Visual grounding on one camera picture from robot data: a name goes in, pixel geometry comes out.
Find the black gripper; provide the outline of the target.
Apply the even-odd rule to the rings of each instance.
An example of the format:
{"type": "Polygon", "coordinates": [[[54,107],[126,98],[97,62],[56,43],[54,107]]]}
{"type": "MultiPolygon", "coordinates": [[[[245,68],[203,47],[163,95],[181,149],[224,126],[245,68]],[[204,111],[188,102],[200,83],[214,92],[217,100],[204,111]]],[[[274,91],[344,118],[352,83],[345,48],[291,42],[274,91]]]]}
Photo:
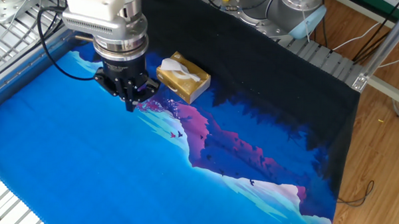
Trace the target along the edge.
{"type": "Polygon", "coordinates": [[[134,60],[114,61],[102,58],[103,69],[98,69],[94,80],[114,97],[119,97],[129,112],[133,112],[132,85],[139,87],[136,101],[143,102],[155,95],[160,87],[159,80],[148,78],[145,56],[134,60]]]}

